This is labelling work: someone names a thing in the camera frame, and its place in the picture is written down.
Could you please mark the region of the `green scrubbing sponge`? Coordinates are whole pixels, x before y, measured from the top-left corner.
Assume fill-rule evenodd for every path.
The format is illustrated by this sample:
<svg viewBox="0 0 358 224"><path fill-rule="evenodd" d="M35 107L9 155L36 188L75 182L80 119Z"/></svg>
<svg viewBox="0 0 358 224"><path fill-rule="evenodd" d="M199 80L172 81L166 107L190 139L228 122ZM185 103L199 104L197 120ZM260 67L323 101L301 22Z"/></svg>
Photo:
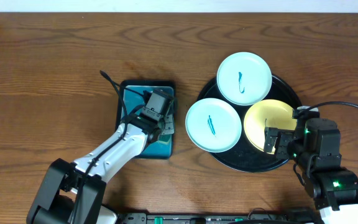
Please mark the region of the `green scrubbing sponge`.
<svg viewBox="0 0 358 224"><path fill-rule="evenodd" d="M157 142L159 144L169 145L171 143L171 141L172 141L172 135L167 134L167 135L160 135Z"/></svg>

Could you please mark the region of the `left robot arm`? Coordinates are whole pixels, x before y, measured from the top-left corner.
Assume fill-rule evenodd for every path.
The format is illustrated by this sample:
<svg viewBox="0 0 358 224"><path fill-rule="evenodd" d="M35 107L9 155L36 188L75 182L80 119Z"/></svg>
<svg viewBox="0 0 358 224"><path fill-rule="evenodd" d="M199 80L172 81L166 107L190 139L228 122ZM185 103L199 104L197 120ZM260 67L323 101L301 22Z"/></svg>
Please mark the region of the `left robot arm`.
<svg viewBox="0 0 358 224"><path fill-rule="evenodd" d="M27 214L27 223L104 223L116 215L102 207L107 183L160 136L172 134L173 114L142 109L121 120L116 132L87 155L49 166Z"/></svg>

